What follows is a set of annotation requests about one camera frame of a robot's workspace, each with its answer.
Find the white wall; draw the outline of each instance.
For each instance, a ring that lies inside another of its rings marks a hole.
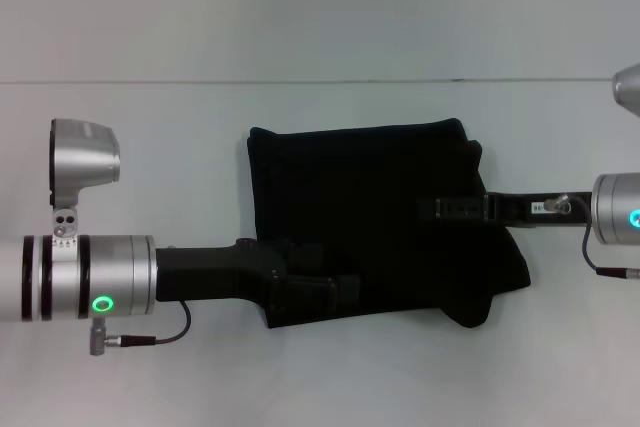
[[[108,124],[121,143],[121,182],[82,194],[82,228],[159,245],[253,234],[255,125],[456,116],[496,191],[588,190],[601,172],[640,171],[640,119],[604,82],[73,83],[608,77],[640,60],[633,1],[0,0],[0,235],[49,229],[53,117]],[[33,81],[46,84],[20,84]],[[513,234],[533,285],[496,298],[474,330],[423,311],[270,331],[249,303],[195,302],[181,342],[91,358],[88,322],[0,325],[0,424],[637,425],[638,287],[594,276],[579,228]],[[589,248],[602,265],[636,265],[637,249]],[[182,315],[162,304],[109,328],[169,335]]]

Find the black cloth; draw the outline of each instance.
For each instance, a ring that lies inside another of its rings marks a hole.
[[[475,327],[494,295],[531,283],[505,228],[418,222],[420,198],[485,192],[482,148],[457,119],[286,135],[253,128],[248,149],[258,240],[320,243],[323,275],[360,279],[357,303],[283,325],[438,307]]]

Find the black fabric bag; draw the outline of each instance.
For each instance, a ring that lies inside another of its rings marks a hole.
[[[331,314],[267,312],[271,327],[432,307],[475,327],[494,295],[531,283],[505,228],[418,221],[421,198],[485,192],[482,148],[457,119],[287,135],[253,128],[248,149],[258,240],[321,244],[313,275],[357,292]]]

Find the green light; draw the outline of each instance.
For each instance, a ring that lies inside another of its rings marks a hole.
[[[93,301],[92,307],[96,312],[108,312],[113,309],[113,299],[106,295],[101,295]]]

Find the green led ring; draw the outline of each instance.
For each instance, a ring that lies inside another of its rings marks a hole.
[[[100,304],[104,302],[106,302],[107,305],[101,306]],[[93,304],[91,304],[91,306],[96,312],[108,312],[113,309],[113,299],[111,297],[107,297],[106,295],[101,295],[93,301]]]

